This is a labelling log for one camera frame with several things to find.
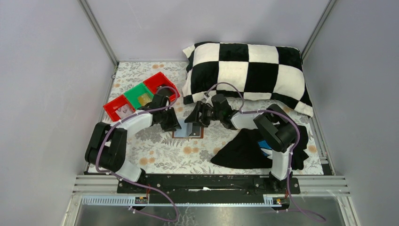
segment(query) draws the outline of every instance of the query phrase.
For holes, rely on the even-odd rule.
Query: red container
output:
[[[122,106],[124,106],[126,104],[130,107],[130,109],[133,112],[136,111],[124,95],[121,95],[121,96],[115,98],[111,102],[104,105],[103,108],[107,112],[107,114],[109,115],[109,117],[111,118],[112,121],[118,121],[118,120],[120,120],[120,117],[118,114],[116,114],[116,110],[118,110],[119,108],[121,108]]]
[[[155,75],[143,81],[143,83],[154,95],[160,86],[170,86],[176,89],[177,97],[175,92],[171,90],[173,95],[169,97],[169,100],[174,101],[176,98],[180,97],[179,91],[177,90],[176,86],[171,81],[169,81],[169,79],[162,72],[156,73]]]

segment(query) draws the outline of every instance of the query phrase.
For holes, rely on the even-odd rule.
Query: floor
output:
[[[108,101],[122,95],[157,72],[164,73],[181,93],[186,77],[186,66],[186,62],[121,62]],[[238,109],[241,100],[229,98],[229,103]],[[277,102],[246,101],[243,109],[265,109],[274,103]],[[309,158],[304,162],[304,169],[295,170],[294,174],[322,175],[323,168],[308,117],[281,103],[277,104],[298,125],[304,125],[308,129],[309,143],[305,152]],[[178,119],[185,118],[193,110],[194,104],[184,105],[183,98],[180,97],[174,108]],[[103,121],[111,122],[107,115]],[[209,161],[237,133],[238,131],[227,130],[219,122],[213,121],[209,128],[205,128],[203,139],[173,139],[171,133],[163,132],[160,126],[152,126],[135,134],[134,137],[128,137],[127,159],[138,164],[147,173],[268,174],[270,169],[230,169],[214,165]],[[92,165],[88,171],[96,172]]]

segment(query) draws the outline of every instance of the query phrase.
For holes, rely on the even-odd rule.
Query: pillow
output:
[[[184,104],[203,98],[218,82],[235,86],[244,99],[278,100],[299,113],[313,116],[305,86],[301,53],[293,47],[200,42],[183,50],[189,60],[183,86]],[[239,97],[226,84],[210,94]]]

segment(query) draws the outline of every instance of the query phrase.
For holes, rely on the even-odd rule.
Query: plastic bin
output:
[[[121,118],[118,116],[116,111],[126,104],[131,108],[132,112],[136,111],[135,108],[129,103],[129,101],[126,99],[124,95],[121,95],[115,98],[114,100],[110,101],[109,103],[104,105],[103,108],[107,112],[112,121],[118,121]]]
[[[179,91],[176,86],[162,73],[158,72],[150,78],[143,81],[144,85],[151,91],[152,94],[155,94],[159,87],[162,86],[170,86],[176,89],[177,97],[173,90],[170,90],[171,96],[169,97],[170,101],[174,101],[176,98],[180,97]]]
[[[138,109],[142,105],[138,101],[138,98],[143,95],[147,94],[148,97],[152,100],[154,95],[152,92],[144,85],[144,83],[140,83],[137,86],[131,88],[130,90],[126,91],[123,95],[128,99],[128,101],[132,104],[135,109]]]

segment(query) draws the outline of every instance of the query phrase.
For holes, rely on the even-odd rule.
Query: yellow object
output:
[[[141,106],[146,105],[147,103],[151,102],[151,98],[148,96],[148,94],[144,93],[143,95],[139,96],[137,98],[138,102],[141,104]]]

